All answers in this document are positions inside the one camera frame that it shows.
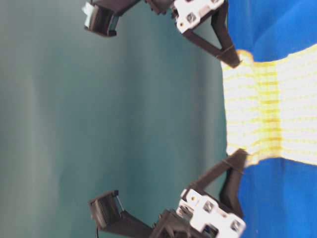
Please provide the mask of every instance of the teal backdrop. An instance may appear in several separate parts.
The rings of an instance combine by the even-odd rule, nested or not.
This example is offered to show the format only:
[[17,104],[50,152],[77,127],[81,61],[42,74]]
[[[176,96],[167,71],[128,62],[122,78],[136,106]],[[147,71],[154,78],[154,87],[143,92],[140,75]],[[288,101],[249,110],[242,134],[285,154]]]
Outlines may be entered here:
[[92,238],[87,201],[111,189],[151,225],[225,156],[220,63],[144,2],[112,39],[84,4],[1,1],[0,238]]

